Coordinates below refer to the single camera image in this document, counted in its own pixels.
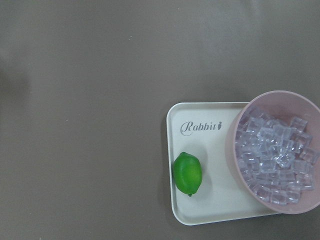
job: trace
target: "pink bowl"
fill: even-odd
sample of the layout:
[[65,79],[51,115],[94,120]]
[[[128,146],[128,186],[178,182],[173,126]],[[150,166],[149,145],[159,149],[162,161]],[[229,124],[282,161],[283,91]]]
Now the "pink bowl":
[[314,165],[314,190],[303,191],[300,201],[297,204],[282,206],[264,202],[247,186],[238,166],[235,139],[239,121],[243,113],[250,106],[260,107],[274,117],[287,123],[289,123],[294,116],[307,120],[306,132],[313,136],[310,147],[317,151],[320,151],[320,109],[304,96],[294,92],[282,90],[266,92],[249,102],[236,116],[228,130],[225,142],[225,156],[231,174],[237,182],[240,182],[240,187],[249,191],[257,201],[269,209],[284,214],[300,214],[314,209],[320,205],[320,160]]

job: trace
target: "green lime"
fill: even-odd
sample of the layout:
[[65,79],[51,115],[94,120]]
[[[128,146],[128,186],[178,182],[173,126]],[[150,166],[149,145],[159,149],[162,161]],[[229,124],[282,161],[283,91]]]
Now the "green lime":
[[201,165],[195,156],[181,152],[173,163],[173,177],[176,187],[191,197],[202,182]]

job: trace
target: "gray table surface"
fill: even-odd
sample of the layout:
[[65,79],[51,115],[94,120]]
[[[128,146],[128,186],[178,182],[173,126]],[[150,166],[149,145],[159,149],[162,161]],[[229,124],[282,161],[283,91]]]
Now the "gray table surface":
[[320,106],[320,1],[0,1],[0,239],[319,239],[320,207],[171,210],[166,115],[271,90]]

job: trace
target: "tray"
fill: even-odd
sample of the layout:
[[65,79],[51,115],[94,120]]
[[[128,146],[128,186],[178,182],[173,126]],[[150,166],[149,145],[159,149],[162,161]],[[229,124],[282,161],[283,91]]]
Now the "tray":
[[[247,102],[178,103],[166,117],[171,207],[184,225],[199,225],[277,214],[246,191],[232,177],[225,157],[229,126]],[[181,152],[195,155],[202,167],[202,183],[191,197],[180,192],[172,164]]]

